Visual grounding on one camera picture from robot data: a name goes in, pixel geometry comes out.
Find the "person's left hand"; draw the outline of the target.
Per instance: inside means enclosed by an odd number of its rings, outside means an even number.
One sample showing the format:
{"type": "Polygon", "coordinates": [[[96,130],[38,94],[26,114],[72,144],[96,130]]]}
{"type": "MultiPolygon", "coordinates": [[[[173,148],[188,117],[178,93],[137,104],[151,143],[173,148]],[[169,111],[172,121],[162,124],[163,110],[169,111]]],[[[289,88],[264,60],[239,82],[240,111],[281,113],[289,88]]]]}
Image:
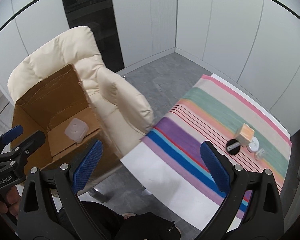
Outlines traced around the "person's left hand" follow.
{"type": "Polygon", "coordinates": [[[16,186],[11,187],[4,196],[4,200],[0,200],[0,214],[10,213],[16,219],[19,214],[19,205],[21,201],[21,196],[16,188],[16,186]]]}

